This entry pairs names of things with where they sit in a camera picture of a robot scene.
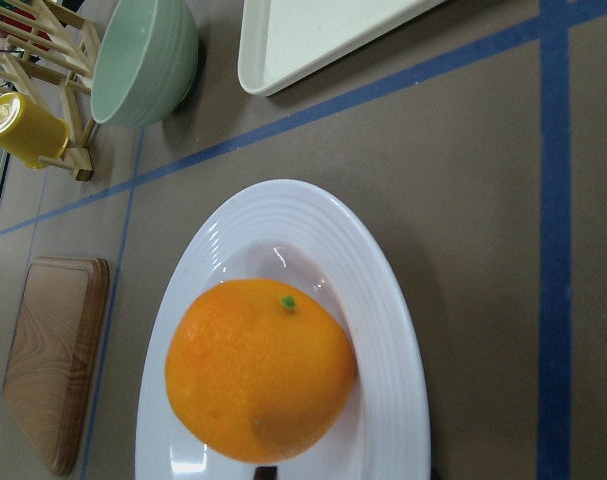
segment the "blue tape line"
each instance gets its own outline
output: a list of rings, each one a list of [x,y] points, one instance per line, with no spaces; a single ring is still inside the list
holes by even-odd
[[[435,57],[416,66],[402,70],[396,74],[375,81],[364,87],[357,88],[330,100],[301,110],[287,117],[276,120],[250,132],[223,141],[200,152],[189,155],[181,160],[157,168],[151,172],[135,177],[119,185],[103,190],[95,195],[72,202],[61,208],[40,214],[35,218],[5,228],[0,236],[7,235],[18,229],[34,223],[42,222],[58,215],[84,207],[104,198],[122,193],[130,188],[165,177],[177,171],[191,167],[205,160],[230,153],[234,150],[266,140],[297,127],[312,123],[341,111],[356,107],[371,100],[402,90],[417,83],[424,82],[438,75],[450,72],[471,63],[483,60],[511,48],[517,47],[538,36],[538,19],[533,18],[481,40]]]
[[[607,15],[607,0],[579,0],[567,5],[567,26],[574,27]]]
[[[537,479],[569,480],[571,154],[565,0],[541,1],[541,218]]]
[[[141,151],[143,150],[143,137],[145,134],[145,130],[141,130],[139,133],[139,138],[136,147],[136,153],[134,156],[134,171],[132,174],[132,178],[135,178],[138,175],[139,165],[141,161]],[[119,289],[119,280],[121,277],[121,265],[123,263],[123,256],[125,253],[125,246],[127,244],[127,235],[130,228],[130,217],[132,214],[132,205],[134,203],[134,188],[129,189],[129,196],[127,201],[127,209],[125,211],[125,220],[123,222],[123,233],[121,235],[121,243],[119,245],[119,253],[116,261],[115,271],[112,275],[112,290],[110,292],[110,301],[108,305],[108,311],[105,318],[105,327],[103,334],[103,341],[101,342],[101,349],[98,358],[97,364],[97,373],[96,373],[96,388],[94,391],[94,396],[92,399],[92,407],[90,409],[90,420],[89,426],[86,436],[85,448],[83,451],[83,463],[81,466],[81,474],[80,479],[83,480],[87,477],[87,470],[89,466],[89,458],[90,458],[90,449],[92,447],[92,438],[94,436],[94,424],[96,421],[96,415],[98,412],[98,404],[99,404],[99,394],[101,392],[101,385],[103,379],[103,372],[105,369],[105,358],[107,355],[107,346],[108,340],[110,336],[110,328],[112,326],[112,317],[114,316],[114,308],[116,306],[116,296]]]
[[[41,187],[41,194],[39,196],[39,202],[36,208],[36,212],[37,215],[41,212],[41,208],[43,206],[43,198],[45,197],[45,186],[47,184],[47,178],[48,178],[48,171],[46,170],[44,172],[44,176],[43,176],[43,185]],[[27,276],[27,272],[30,268],[30,261],[32,259],[32,252],[34,250],[34,238],[36,237],[36,229],[38,228],[38,223],[34,224],[34,228],[32,229],[32,236],[30,238],[30,248],[28,249],[28,253],[27,253],[27,258],[25,261],[25,276]],[[14,318],[18,319],[19,314],[20,314],[20,308],[21,306],[19,305],[19,310],[16,312],[16,315]],[[10,341],[10,345],[14,345],[14,339],[16,337],[16,328],[14,329],[14,332],[12,333],[12,340]],[[5,363],[5,372],[7,373],[7,369],[8,369],[8,365],[9,365],[9,356],[7,358],[7,361]],[[0,410],[1,410],[1,401],[3,399],[3,387],[1,387],[1,392],[0,392]]]

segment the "dish rack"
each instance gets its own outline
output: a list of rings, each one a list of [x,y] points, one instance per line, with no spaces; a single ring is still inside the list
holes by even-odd
[[[78,96],[89,96],[92,91],[101,44],[96,26],[50,0],[0,3],[12,7],[0,5],[0,32],[7,34],[8,43],[20,49],[17,54],[0,55],[0,79],[55,116],[33,79],[57,86],[70,141],[61,158],[41,157],[40,160],[69,170],[74,180],[87,181],[93,173],[88,147],[96,122],[91,116],[86,121],[82,119]],[[35,58],[46,62],[36,63]],[[0,95],[10,91],[7,86],[0,86]]]

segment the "light green bowl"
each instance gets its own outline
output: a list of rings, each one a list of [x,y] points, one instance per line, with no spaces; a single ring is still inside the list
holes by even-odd
[[[94,120],[144,127],[167,117],[194,81],[198,43],[184,0],[120,0],[94,72]]]

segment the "yellow cup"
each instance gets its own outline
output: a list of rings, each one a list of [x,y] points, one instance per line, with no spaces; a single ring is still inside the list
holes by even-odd
[[[61,158],[69,141],[67,124],[17,92],[0,96],[0,147],[30,168],[47,164],[40,156]]]

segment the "orange fruit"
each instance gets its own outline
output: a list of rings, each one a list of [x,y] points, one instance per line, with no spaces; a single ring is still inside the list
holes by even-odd
[[[315,300],[269,279],[199,296],[165,364],[170,405],[203,443],[235,460],[277,463],[314,445],[356,376],[350,341]]]

